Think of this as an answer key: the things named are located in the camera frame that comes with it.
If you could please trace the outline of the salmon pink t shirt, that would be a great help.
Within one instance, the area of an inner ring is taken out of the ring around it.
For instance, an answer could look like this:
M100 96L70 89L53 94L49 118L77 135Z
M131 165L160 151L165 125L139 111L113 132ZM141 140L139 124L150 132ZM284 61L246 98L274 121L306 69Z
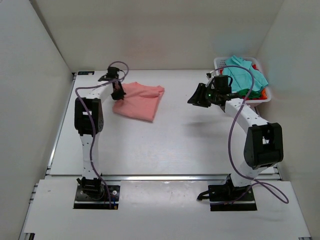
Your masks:
M165 93L165 88L142 85L138 82L125 83L124 99L117 100L112 111L115 114L152 123L155 119L158 106Z

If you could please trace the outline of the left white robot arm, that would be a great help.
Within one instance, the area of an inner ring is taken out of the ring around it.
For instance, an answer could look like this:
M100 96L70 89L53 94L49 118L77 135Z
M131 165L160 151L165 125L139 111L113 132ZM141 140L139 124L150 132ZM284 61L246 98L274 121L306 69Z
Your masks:
M74 127L82 144L82 178L85 180L102 179L99 170L99 137L104 128L103 103L108 97L114 101L125 98L121 71L110 66L96 85L77 87L74 91Z

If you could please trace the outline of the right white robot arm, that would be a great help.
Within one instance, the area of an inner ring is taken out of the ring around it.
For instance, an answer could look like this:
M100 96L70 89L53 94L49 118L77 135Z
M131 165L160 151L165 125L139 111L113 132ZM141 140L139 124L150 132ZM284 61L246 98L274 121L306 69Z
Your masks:
M284 159L282 127L260 117L238 93L233 93L233 79L230 76L213 76L211 73L206 76L208 82L199 83L187 102L203 108L219 106L233 118L232 126L239 125L243 129L246 138L242 163L236 166L231 160L233 172L227 176L225 183L211 186L208 191L199 194L197 200L214 197L222 204L233 204L250 190L252 182L259 182L256 178L262 171Z

